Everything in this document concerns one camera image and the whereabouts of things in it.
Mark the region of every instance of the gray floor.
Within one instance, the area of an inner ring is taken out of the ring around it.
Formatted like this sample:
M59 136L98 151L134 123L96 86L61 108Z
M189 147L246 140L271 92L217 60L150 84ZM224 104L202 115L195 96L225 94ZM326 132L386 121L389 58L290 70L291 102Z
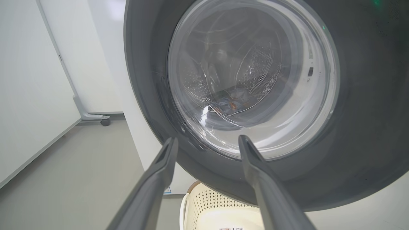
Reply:
M74 127L0 189L1 230L103 230L143 173L125 120ZM177 230L180 195L157 229Z

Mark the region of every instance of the transparent glass bowl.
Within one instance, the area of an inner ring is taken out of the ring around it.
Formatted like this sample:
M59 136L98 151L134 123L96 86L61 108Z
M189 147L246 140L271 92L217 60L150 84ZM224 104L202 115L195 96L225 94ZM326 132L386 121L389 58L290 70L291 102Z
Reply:
M173 100L191 131L236 159L242 134L267 160L312 140L332 114L338 71L325 25L290 0L197 1L168 58Z

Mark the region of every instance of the washing machine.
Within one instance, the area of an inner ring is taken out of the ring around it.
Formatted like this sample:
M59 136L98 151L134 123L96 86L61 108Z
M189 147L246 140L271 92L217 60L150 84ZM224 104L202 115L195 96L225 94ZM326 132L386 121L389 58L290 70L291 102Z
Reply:
M128 0L124 46L140 109L177 162L257 204L247 135L305 211L369 196L409 170L409 3Z

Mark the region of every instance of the laundry basket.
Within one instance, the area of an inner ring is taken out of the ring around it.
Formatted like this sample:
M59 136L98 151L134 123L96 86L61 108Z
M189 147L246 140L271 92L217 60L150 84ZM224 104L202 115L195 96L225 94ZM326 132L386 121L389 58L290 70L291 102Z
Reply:
M198 183L180 206L180 230L264 230L260 209Z

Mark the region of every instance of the metal stand leg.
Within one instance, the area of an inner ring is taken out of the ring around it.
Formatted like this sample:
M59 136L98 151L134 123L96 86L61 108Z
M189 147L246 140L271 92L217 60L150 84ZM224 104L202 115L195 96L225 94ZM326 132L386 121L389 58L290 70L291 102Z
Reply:
M74 84L72 83L70 74L68 73L68 70L65 66L63 58L61 57L60 50L58 49L57 43L55 42L55 39L54 39L54 35L52 34L47 18L45 17L43 6L41 5L40 0L36 0L36 2L37 2L38 9L41 13L41 17L43 18L45 27L47 28L48 35L50 36L52 44L54 45L54 49L57 53L57 56L60 59L61 66L63 67L65 75L67 76L68 82L70 83L71 89L74 92L74 95L72 96L72 98L74 99L75 105L77 106L77 109L81 115L82 120L102 120L101 124L103 126L108 126L111 123L111 121L109 120L109 116L89 114L87 111L85 111L84 105L82 104L81 99L78 97L78 93L75 89Z

